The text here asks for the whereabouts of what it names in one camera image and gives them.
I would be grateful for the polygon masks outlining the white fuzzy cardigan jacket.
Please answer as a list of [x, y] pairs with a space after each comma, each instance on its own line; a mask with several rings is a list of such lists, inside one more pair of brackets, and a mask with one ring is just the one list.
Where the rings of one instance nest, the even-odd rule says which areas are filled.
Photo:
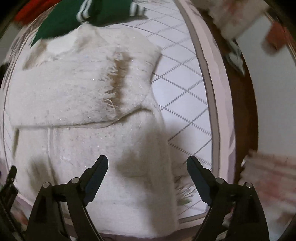
[[33, 202], [97, 158], [108, 170], [87, 210], [99, 232], [164, 237], [177, 228], [166, 130], [152, 90], [161, 49], [129, 28], [83, 24], [65, 36], [16, 44], [4, 106], [8, 164]]

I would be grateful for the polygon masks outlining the red clothes on windowsill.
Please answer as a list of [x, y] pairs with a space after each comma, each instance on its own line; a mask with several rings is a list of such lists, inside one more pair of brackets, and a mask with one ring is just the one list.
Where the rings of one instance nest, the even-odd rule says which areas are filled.
[[263, 39], [262, 47], [268, 54], [275, 54], [283, 47], [288, 47], [292, 56], [295, 57], [295, 39], [288, 28], [278, 21], [273, 21], [268, 33]]

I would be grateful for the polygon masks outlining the white diamond pattern mat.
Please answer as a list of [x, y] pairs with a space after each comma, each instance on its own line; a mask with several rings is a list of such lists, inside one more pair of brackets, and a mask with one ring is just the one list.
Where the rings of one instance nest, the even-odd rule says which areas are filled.
[[[189, 156], [198, 157], [215, 175], [228, 181], [233, 179], [234, 169], [229, 163], [234, 149], [230, 89], [218, 47], [190, 1], [135, 2], [146, 8], [144, 16], [98, 28], [129, 28], [161, 49], [151, 84], [166, 130], [177, 204], [177, 231], [199, 225], [208, 211], [187, 172]], [[1, 162], [6, 169], [15, 166], [8, 164], [8, 148], [13, 142], [8, 140], [4, 128], [4, 106], [7, 78], [15, 69], [16, 44], [23, 40], [32, 42], [56, 5], [20, 28], [5, 59], [6, 72], [1, 85]], [[29, 216], [35, 200], [30, 202], [17, 186], [16, 189], [16, 205]]]

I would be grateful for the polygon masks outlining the pair of grey slippers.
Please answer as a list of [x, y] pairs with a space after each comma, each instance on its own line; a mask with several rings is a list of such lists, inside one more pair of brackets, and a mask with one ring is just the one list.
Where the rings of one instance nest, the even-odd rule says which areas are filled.
[[240, 47], [233, 40], [227, 41], [227, 45], [230, 49], [230, 53], [226, 55], [226, 60], [237, 72], [245, 76]]

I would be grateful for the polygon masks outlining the pink floral curtain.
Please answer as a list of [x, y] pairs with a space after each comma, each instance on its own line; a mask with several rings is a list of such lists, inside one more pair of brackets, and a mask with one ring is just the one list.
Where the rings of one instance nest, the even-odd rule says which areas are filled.
[[237, 38], [269, 8], [265, 1], [259, 0], [197, 0], [193, 4], [208, 12], [226, 40]]

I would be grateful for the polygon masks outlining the dark green striped sweater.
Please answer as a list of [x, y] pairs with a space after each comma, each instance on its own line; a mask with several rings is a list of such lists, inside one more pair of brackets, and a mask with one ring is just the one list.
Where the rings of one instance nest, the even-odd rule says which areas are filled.
[[101, 27], [132, 17], [144, 16], [146, 8], [135, 1], [127, 0], [63, 0], [40, 25], [35, 38], [37, 41], [63, 36], [75, 30], [83, 23]]

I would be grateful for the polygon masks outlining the red quilted duvet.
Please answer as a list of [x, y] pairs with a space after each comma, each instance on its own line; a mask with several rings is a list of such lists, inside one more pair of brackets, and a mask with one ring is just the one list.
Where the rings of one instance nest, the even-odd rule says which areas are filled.
[[61, 0], [30, 0], [16, 14], [14, 21], [21, 25], [27, 25], [35, 20], [44, 11], [58, 4]]

